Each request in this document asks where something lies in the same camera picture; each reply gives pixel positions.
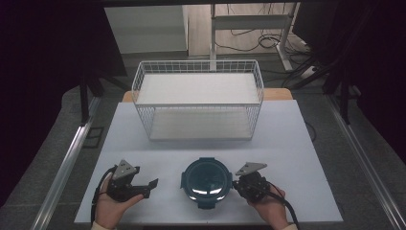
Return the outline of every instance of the white wall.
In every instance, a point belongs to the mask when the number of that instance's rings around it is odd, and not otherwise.
[[[104,10],[122,54],[187,50],[182,6]]]

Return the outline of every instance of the white tabletop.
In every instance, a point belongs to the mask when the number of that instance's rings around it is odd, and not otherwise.
[[[230,172],[245,162],[266,163],[259,172],[286,191],[299,222],[342,221],[296,101],[263,102],[252,141],[151,142],[133,103],[119,103],[75,222],[90,219],[90,203],[104,172],[125,159],[140,166],[133,185],[159,178],[150,198],[127,210],[134,224],[263,224],[236,190],[213,210],[200,210],[180,189],[181,173],[199,157],[214,157]]]

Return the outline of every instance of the wire basket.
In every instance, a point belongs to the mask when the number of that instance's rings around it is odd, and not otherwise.
[[[150,140],[251,140],[263,82],[255,60],[142,61],[132,98]]]

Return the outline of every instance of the gray floor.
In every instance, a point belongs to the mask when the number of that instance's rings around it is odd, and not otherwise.
[[[124,64],[128,77],[118,77],[129,85],[136,72],[139,61],[146,59],[185,59],[183,56],[125,56]],[[283,72],[277,54],[219,56],[221,58],[254,58],[259,61],[261,70]],[[265,87],[281,87],[286,74],[262,71]],[[319,156],[333,192],[337,206],[343,216],[340,223],[303,223],[303,229],[392,229],[376,195],[359,166],[351,148],[327,104],[320,79],[306,87],[292,91],[298,101],[304,120],[314,128],[309,135],[315,137],[314,147]],[[80,151],[77,164],[51,218],[48,229],[89,229],[88,225],[73,223],[82,196],[96,165],[118,102],[124,91],[103,81],[104,96],[92,125],[91,134],[102,130],[100,141],[88,138]],[[376,132],[355,101],[350,102],[351,126],[357,134],[373,165],[392,193],[401,209],[406,213],[406,167],[385,140]],[[0,229],[29,229],[47,194],[57,170],[80,123],[79,90],[68,91],[62,100],[62,109],[48,138],[43,143],[35,160],[27,169],[20,183],[15,187],[7,203],[0,209]],[[142,227],[121,226],[120,229],[141,229]]]

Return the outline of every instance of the hand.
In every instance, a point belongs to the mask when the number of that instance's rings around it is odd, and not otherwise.
[[[277,196],[280,196],[280,193],[282,197],[285,196],[284,190],[274,187],[273,185],[271,185],[270,191]],[[248,201],[248,204],[254,207],[259,213],[260,217],[271,225],[274,230],[280,230],[289,225],[283,204],[281,204],[275,198],[267,195],[258,203]]]
[[[122,218],[125,210],[140,202],[144,196],[136,195],[126,202],[117,202],[105,193],[107,191],[110,178],[111,174],[107,176],[102,183],[101,194],[99,195],[99,200],[96,207],[95,222],[103,228],[114,229]]]

